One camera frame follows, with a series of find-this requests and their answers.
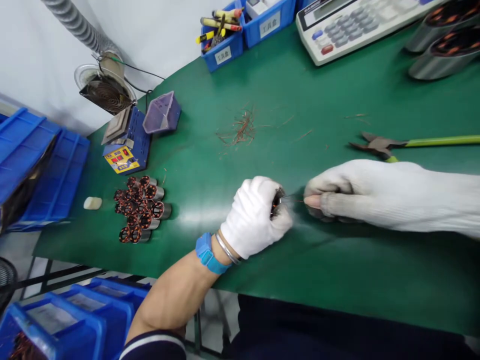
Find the silver bracelet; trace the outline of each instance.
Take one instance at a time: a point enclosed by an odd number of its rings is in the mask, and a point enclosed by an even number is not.
[[[218,244],[220,245],[220,247],[223,249],[223,251],[225,252],[225,254],[228,256],[228,258],[231,260],[232,263],[234,263],[235,265],[239,265],[240,264],[240,260],[238,260],[229,250],[229,248],[225,245],[224,241],[222,240],[222,238],[220,237],[219,233],[217,232],[215,234],[215,237],[216,237],[216,240],[218,241]]]

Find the pliers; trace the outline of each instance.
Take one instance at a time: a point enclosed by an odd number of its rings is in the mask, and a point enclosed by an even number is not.
[[[349,142],[356,149],[371,152],[379,156],[387,163],[396,163],[398,159],[392,154],[391,149],[395,148],[411,148],[424,146],[441,146],[441,145],[462,145],[462,144],[480,144],[480,135],[467,136],[451,136],[436,137],[429,139],[415,139],[407,141],[397,141],[386,137],[377,136],[369,132],[362,131],[361,136],[368,141],[367,145],[361,145]]]

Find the green workbench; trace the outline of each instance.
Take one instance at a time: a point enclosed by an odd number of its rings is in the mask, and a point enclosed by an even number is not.
[[[360,131],[398,140],[480,134],[480,65],[440,81],[414,81],[406,74],[415,57],[402,52],[412,32],[320,68],[295,25],[215,73],[198,58],[155,89],[152,98],[174,90],[182,113],[175,133],[153,137],[148,168],[136,174],[164,181],[171,219],[148,243],[119,242],[125,219],[114,213],[113,195],[127,178],[102,158],[104,126],[90,136],[71,222],[46,228],[34,255],[156,278],[193,250],[199,235],[219,228],[244,179],[271,177],[301,199],[307,181],[324,170],[374,159],[347,146]],[[230,131],[252,107],[254,140],[225,146],[216,132]],[[394,153],[432,170],[480,174],[478,145]],[[84,210],[88,196],[102,198],[102,207]],[[480,243],[454,233],[327,224],[302,203],[289,205],[293,229],[234,266],[216,288],[480,335]]]

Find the purple plastic container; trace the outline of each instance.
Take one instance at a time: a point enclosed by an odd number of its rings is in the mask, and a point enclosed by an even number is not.
[[[147,134],[166,133],[177,129],[182,108],[175,94],[170,91],[150,102],[143,129]]]

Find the white work glove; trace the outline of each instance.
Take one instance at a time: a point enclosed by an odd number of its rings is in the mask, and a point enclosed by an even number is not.
[[[310,214],[323,213],[327,221],[338,216],[392,230],[480,237],[480,176],[412,162],[346,162],[311,179],[304,202]]]
[[[292,227],[286,204],[275,208],[270,220],[272,202],[281,186],[264,176],[247,179],[233,198],[230,213],[221,224],[223,237],[243,259],[261,252],[267,246],[280,240]]]

